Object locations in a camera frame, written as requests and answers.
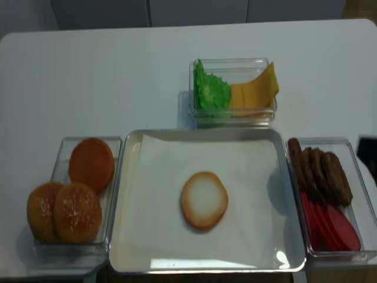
bottom bun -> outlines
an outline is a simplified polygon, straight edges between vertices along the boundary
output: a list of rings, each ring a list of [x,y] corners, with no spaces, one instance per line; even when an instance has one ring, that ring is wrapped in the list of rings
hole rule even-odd
[[[228,206],[228,194],[219,177],[198,172],[184,184],[181,208],[186,222],[200,230],[216,226]]]

cheese slice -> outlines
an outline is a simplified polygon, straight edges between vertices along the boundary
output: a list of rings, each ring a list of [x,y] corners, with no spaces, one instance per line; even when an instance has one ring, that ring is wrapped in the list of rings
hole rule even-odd
[[[243,104],[243,94],[241,84],[232,84],[230,86],[231,91],[231,109],[241,109],[244,108]]]
[[[273,62],[254,80],[240,86],[245,108],[264,108],[270,105],[279,92]]]

tomato slice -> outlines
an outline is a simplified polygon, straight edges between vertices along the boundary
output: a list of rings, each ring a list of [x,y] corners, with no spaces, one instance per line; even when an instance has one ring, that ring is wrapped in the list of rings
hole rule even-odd
[[[322,207],[319,204],[311,204],[313,209],[314,218],[316,219],[318,232],[322,238],[323,243],[327,247],[328,251],[341,251],[343,248],[339,243],[335,235],[333,235],[330,226],[327,222],[326,208]]]
[[[347,217],[338,208],[327,206],[325,218],[328,221],[332,233],[342,246],[343,251],[361,250],[358,234]]]
[[[310,206],[310,200],[307,198],[306,192],[301,191],[301,201],[304,209],[307,229],[309,233],[310,243],[314,251],[318,250],[318,235],[316,229],[316,221],[314,219],[313,211]]]

green lettuce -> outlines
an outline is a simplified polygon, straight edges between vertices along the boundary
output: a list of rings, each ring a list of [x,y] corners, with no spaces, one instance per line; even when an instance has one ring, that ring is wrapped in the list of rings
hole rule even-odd
[[[197,109],[228,109],[230,104],[230,85],[221,77],[208,75],[198,59],[194,69],[194,94]]]

black object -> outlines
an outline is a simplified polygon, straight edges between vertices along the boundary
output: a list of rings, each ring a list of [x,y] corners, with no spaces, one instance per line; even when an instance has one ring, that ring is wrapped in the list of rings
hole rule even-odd
[[[368,168],[377,184],[377,137],[360,137],[356,155]]]

